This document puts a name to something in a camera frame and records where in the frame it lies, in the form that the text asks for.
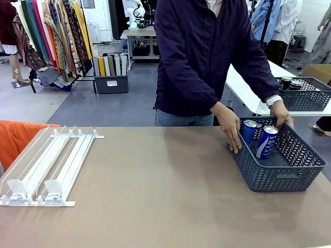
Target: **cardboard box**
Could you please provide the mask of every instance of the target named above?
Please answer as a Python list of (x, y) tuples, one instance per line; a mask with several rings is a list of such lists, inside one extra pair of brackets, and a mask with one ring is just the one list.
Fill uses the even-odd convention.
[(314, 77), (331, 86), (331, 65), (311, 65), (303, 72), (302, 76)]

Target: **beige table surface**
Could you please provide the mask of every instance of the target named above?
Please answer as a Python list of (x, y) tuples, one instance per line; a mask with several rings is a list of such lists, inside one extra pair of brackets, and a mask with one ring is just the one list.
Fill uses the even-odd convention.
[(156, 36), (154, 29), (127, 29), (122, 35), (126, 36)]
[(322, 174), (306, 193), (254, 193), (219, 128), (97, 130), (106, 137), (94, 141), (69, 195), (76, 206), (0, 207), (0, 247), (331, 244)]

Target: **blue can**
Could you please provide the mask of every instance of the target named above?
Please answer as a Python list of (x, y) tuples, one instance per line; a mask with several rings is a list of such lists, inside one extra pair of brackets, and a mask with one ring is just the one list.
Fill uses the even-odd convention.
[(271, 149), (274, 146), (278, 136), (278, 129), (272, 126), (265, 126), (263, 128), (260, 141), (255, 152), (258, 159), (267, 159), (270, 155)]
[(246, 142), (248, 146), (253, 141), (255, 131), (257, 129), (258, 124), (255, 121), (252, 120), (245, 120), (244, 125), (241, 131), (241, 135), (243, 137), (243, 140)]

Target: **can lid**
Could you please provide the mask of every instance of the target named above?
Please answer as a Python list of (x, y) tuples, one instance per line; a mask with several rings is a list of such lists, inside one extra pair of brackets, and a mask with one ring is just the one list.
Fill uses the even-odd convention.
[(263, 128), (263, 130), (266, 132), (266, 133), (269, 133), (269, 134), (277, 134), (278, 133), (278, 129), (275, 128), (275, 127), (272, 127), (272, 126), (265, 126)]
[(255, 121), (252, 121), (252, 120), (245, 120), (244, 124), (251, 128), (256, 128), (258, 125)]
[(298, 80), (292, 80), (291, 85), (293, 86), (302, 86), (304, 82)]
[(284, 81), (291, 81), (292, 80), (292, 78), (290, 76), (283, 76), (281, 79), (284, 80)]

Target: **blue plastic basket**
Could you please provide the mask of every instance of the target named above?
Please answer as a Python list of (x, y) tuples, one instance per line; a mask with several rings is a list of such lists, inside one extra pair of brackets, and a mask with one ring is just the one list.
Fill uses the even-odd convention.
[(247, 119), (260, 125), (250, 147), (239, 135), (243, 148), (233, 154), (248, 188), (255, 192), (305, 191), (326, 166), (326, 161), (287, 124), (279, 130), (270, 157), (266, 160), (256, 158), (255, 150), (263, 127), (275, 126), (277, 120), (271, 117), (242, 118), (241, 127)]

